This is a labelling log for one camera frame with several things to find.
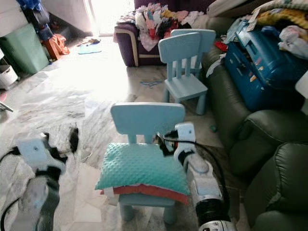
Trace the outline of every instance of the light blue chair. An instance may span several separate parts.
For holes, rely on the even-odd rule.
[[[144,135],[145,143],[154,145],[153,135],[165,134],[184,121],[185,108],[177,103],[117,103],[112,106],[111,115],[117,131],[126,134],[129,143],[137,142],[136,135]],[[164,221],[168,224],[176,221],[175,201],[168,198],[124,194],[120,195],[119,204],[121,217],[126,221],[134,217],[132,205],[164,207]]]
[[[205,112],[205,96],[207,87],[191,74],[192,57],[199,54],[201,42],[200,33],[188,33],[165,38],[159,41],[160,60],[167,64],[167,79],[165,80],[164,102],[169,102],[170,94],[175,103],[199,97],[196,113]],[[185,59],[185,75],[182,75],[182,60]],[[176,77],[173,76],[173,62],[177,63]]]
[[[198,55],[192,57],[191,61],[191,73],[199,78],[201,71],[201,60],[204,53],[208,53],[213,46],[216,32],[214,30],[205,29],[176,29],[171,31],[171,36],[184,35],[188,33],[200,33],[201,34],[201,44],[199,48]],[[182,72],[185,71],[186,60],[182,61]],[[176,76],[177,63],[173,62],[173,77]]]

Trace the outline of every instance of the purple sofa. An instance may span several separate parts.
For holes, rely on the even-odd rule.
[[[135,0],[135,9],[149,2],[168,5],[171,11],[203,11],[214,0]],[[133,24],[120,24],[115,27],[115,36],[120,47],[121,55],[126,66],[162,65],[159,58],[158,46],[147,51],[138,41],[139,31]]]

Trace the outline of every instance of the chair leg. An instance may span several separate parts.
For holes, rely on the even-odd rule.
[[[196,77],[197,79],[199,79],[199,76],[200,76],[200,70],[196,70],[195,77]]]
[[[205,112],[205,95],[201,95],[198,100],[196,113],[198,115],[203,115]]]
[[[169,100],[170,100],[170,94],[169,94],[168,89],[165,87],[165,89],[164,89],[164,98],[163,98],[163,102],[164,102],[164,103],[168,103]]]
[[[177,214],[175,212],[175,207],[168,207],[165,208],[164,210],[164,221],[165,223],[172,225],[176,222],[177,220]]]
[[[131,205],[121,205],[120,203],[121,217],[125,221],[130,221],[134,218],[135,213]]]
[[[176,68],[172,68],[172,77],[176,77],[177,76],[177,69]]]

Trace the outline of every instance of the white bucket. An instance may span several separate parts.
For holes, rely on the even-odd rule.
[[[18,79],[10,65],[0,65],[0,89],[6,89]]]

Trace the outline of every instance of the green leather sofa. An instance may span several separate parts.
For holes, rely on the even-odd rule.
[[[223,65],[205,78],[221,53],[213,47],[204,56],[201,80],[231,169],[250,182],[244,205],[252,230],[308,230],[308,118],[300,111],[250,112]]]

